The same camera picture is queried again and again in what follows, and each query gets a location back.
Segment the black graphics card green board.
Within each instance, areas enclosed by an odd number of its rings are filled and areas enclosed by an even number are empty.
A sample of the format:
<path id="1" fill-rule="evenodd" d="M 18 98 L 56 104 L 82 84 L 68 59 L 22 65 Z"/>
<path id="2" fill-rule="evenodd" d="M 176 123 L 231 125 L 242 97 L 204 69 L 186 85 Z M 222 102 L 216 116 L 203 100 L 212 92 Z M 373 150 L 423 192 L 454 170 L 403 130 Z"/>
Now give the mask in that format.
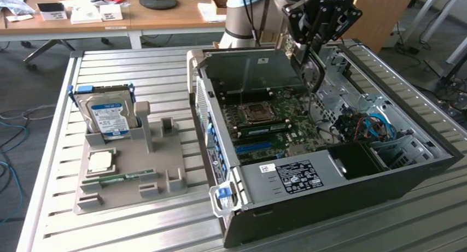
<path id="1" fill-rule="evenodd" d="M 310 93 L 317 93 L 326 76 L 326 65 L 311 44 L 301 44 L 289 33 L 282 33 L 278 48 L 285 51 L 291 67 Z"/>

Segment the wooden cabinet panel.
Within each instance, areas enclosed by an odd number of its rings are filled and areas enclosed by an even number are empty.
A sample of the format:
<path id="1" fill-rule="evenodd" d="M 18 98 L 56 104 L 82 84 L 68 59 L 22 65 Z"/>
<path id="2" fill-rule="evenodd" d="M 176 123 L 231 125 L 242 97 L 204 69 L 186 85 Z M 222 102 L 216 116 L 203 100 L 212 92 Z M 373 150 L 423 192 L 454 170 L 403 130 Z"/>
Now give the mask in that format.
<path id="1" fill-rule="evenodd" d="M 374 52 L 379 52 L 390 38 L 398 20 L 411 0 L 355 0 L 363 15 L 345 33 L 345 39 L 358 39 Z"/>

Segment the silver perforated drive cage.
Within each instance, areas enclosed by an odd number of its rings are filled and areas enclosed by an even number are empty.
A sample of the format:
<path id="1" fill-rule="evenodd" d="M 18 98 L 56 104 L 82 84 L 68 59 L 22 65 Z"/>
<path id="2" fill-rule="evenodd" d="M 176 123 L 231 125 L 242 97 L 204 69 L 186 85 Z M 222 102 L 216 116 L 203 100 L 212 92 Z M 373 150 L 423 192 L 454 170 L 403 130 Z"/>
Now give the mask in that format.
<path id="1" fill-rule="evenodd" d="M 362 92 L 339 72 L 326 74 L 317 96 L 323 103 L 323 110 L 335 118 L 342 114 L 342 106 L 361 110 Z"/>

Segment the white paper stack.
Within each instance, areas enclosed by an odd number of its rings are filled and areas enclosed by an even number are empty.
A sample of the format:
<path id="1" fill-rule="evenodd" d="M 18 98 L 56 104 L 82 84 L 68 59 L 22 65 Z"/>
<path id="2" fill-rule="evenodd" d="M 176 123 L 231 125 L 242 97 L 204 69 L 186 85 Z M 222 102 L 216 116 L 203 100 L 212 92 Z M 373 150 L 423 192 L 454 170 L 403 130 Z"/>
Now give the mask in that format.
<path id="1" fill-rule="evenodd" d="M 226 22 L 227 16 L 218 14 L 215 4 L 198 3 L 198 9 L 206 22 Z"/>

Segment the metal CPU socket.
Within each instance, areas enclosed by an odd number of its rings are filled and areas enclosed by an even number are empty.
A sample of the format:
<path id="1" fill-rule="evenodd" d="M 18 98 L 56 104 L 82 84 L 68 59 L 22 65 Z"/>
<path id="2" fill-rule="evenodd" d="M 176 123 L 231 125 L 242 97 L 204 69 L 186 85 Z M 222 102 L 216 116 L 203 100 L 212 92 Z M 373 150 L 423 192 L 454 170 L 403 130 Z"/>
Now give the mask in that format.
<path id="1" fill-rule="evenodd" d="M 271 107 L 266 102 L 244 104 L 239 109 L 248 124 L 258 124 L 274 119 Z"/>

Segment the green motherboard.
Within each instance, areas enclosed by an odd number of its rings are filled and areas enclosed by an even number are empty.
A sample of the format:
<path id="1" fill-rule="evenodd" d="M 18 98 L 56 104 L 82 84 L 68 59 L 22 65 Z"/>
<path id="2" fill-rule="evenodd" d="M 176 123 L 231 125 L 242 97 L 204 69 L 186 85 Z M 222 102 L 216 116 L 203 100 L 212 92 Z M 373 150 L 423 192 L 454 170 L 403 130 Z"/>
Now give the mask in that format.
<path id="1" fill-rule="evenodd" d="M 242 165 L 290 157 L 287 149 L 291 145 L 303 145 L 306 153 L 317 151 L 331 144 L 335 137 L 323 138 L 315 121 L 306 109 L 309 96 L 299 89 L 286 87 L 279 90 L 256 91 L 246 94 L 220 92 L 220 110 L 232 140 L 234 148 L 239 145 L 271 142 L 272 147 L 259 151 L 236 153 Z M 266 102 L 271 107 L 274 119 L 258 124 L 248 124 L 239 107 L 244 104 Z M 291 124 L 293 128 L 283 132 L 238 137 L 238 130 L 246 126 Z"/>

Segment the wooden top office desk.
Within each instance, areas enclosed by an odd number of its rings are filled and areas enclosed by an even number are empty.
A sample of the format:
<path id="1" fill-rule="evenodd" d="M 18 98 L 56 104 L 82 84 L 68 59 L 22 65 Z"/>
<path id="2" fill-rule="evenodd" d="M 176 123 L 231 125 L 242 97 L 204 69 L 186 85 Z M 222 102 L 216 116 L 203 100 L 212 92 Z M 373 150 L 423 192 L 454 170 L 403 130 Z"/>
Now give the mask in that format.
<path id="1" fill-rule="evenodd" d="M 128 37 L 131 47 L 140 49 L 142 34 L 131 30 L 130 8 L 123 7 L 122 12 L 123 20 L 72 24 L 68 19 L 44 21 L 39 13 L 32 19 L 10 22 L 6 17 L 11 12 L 4 9 L 0 11 L 0 42 Z"/>
<path id="2" fill-rule="evenodd" d="M 178 6 L 168 10 L 151 10 L 139 0 L 130 2 L 131 26 L 128 37 L 132 49 L 142 48 L 142 36 L 223 32 L 223 22 L 206 22 L 198 4 L 211 0 L 178 0 Z"/>

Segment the blue expansion slot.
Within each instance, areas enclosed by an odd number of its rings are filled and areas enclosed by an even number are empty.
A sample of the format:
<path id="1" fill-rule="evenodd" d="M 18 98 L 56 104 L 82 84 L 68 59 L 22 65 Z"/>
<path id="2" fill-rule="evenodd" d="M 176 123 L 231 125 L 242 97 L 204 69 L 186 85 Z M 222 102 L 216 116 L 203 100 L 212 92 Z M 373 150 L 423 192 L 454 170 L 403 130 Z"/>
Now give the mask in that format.
<path id="1" fill-rule="evenodd" d="M 271 148 L 274 145 L 271 142 L 262 142 L 262 143 L 254 143 L 254 144 L 246 144 L 246 145 L 239 145 L 235 147 L 235 152 L 238 154 L 246 153 L 250 151 L 259 151 L 263 149 Z"/>

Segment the white stacked boxes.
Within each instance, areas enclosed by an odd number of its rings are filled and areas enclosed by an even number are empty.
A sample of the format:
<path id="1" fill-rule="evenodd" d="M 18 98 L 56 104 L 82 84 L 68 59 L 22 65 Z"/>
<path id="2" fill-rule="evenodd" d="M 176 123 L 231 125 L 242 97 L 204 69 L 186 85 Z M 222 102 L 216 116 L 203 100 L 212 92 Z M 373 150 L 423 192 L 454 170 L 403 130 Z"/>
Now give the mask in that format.
<path id="1" fill-rule="evenodd" d="M 75 3 L 72 6 L 70 21 L 72 25 L 103 22 L 99 5 L 83 2 Z"/>

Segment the hard disk in blue caddy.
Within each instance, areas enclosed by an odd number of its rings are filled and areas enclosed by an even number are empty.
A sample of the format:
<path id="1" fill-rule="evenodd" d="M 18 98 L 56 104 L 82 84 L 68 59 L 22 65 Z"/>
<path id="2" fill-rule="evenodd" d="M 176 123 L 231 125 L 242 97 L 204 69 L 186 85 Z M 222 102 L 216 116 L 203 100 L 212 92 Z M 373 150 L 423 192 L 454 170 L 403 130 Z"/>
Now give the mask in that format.
<path id="1" fill-rule="evenodd" d="M 135 86 L 68 86 L 68 96 L 80 110 L 88 133 L 100 133 L 104 140 L 130 137 L 139 127 L 135 115 Z"/>

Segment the black open PC case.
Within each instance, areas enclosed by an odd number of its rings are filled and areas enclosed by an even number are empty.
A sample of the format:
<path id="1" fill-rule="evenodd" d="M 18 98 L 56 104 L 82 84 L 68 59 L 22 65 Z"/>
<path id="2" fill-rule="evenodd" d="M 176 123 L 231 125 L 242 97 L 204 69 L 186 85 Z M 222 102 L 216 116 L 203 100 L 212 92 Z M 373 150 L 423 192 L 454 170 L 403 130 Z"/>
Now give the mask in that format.
<path id="1" fill-rule="evenodd" d="M 326 74 L 339 72 L 362 92 L 361 110 L 342 106 L 337 118 L 323 110 L 317 93 L 309 92 L 283 51 L 262 47 L 188 52 L 188 80 L 194 83 L 191 106 L 208 176 L 210 203 L 226 248 L 244 247 L 398 200 L 463 157 L 423 113 L 434 114 L 443 124 L 450 120 L 369 48 L 355 43 L 335 43 L 323 47 L 319 57 Z M 219 93 L 246 94 L 286 87 L 306 93 L 306 109 L 321 134 L 323 138 L 335 137 L 331 144 L 317 151 L 327 150 L 331 157 L 341 160 L 347 169 L 347 182 L 314 194 L 254 207 L 240 182 L 240 168 L 247 165 L 240 164 L 236 156 Z M 410 134 L 435 159 L 390 169 L 370 143 L 387 142 Z"/>

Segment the grey plastic parts rack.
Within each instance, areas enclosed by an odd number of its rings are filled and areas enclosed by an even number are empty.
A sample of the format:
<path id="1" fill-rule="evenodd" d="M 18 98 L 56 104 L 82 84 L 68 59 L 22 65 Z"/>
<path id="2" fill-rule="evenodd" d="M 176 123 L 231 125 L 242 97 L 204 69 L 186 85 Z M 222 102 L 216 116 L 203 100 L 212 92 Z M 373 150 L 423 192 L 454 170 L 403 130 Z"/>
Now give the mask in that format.
<path id="1" fill-rule="evenodd" d="M 106 142 L 99 133 L 86 135 L 82 166 L 76 187 L 74 213 L 86 214 L 183 195 L 188 191 L 182 140 L 172 118 L 150 122 L 150 103 L 135 103 L 135 115 L 142 120 L 130 137 Z M 98 173 L 88 171 L 92 153 L 112 153 L 112 165 Z M 114 184 L 82 181 L 122 173 L 154 169 L 134 180 Z"/>

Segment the silver CPU chip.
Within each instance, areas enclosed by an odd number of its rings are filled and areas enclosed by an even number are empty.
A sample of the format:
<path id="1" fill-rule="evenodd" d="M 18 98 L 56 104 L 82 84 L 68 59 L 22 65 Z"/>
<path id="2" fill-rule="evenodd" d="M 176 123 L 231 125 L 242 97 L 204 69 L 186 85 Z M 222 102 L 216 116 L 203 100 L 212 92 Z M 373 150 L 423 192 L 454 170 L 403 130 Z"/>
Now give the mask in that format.
<path id="1" fill-rule="evenodd" d="M 108 170 L 112 165 L 112 153 L 108 151 L 92 153 L 90 156 L 88 171 L 98 173 Z"/>

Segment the green loose RAM stick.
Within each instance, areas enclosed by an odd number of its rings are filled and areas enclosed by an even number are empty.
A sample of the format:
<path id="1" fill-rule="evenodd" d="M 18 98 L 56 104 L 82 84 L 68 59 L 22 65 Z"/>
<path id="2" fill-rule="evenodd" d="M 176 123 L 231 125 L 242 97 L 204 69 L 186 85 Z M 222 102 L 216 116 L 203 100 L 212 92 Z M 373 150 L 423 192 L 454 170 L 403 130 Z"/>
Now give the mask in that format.
<path id="1" fill-rule="evenodd" d="M 138 172 L 122 173 L 122 174 L 110 175 L 95 179 L 87 179 L 87 180 L 83 180 L 82 183 L 83 184 L 91 184 L 91 183 L 114 184 L 116 182 L 134 180 L 139 178 L 142 175 L 150 174 L 152 172 L 155 172 L 154 169 L 147 169 Z"/>

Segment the clear plastic bag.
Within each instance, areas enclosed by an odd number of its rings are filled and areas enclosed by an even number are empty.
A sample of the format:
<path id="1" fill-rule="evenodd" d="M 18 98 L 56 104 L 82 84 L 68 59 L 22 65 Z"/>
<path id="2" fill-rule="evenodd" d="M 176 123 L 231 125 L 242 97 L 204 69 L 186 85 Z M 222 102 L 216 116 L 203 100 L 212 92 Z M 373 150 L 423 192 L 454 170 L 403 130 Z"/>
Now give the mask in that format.
<path id="1" fill-rule="evenodd" d="M 0 10 L 3 8 L 7 8 L 15 16 L 35 14 L 35 9 L 26 0 L 0 0 Z"/>

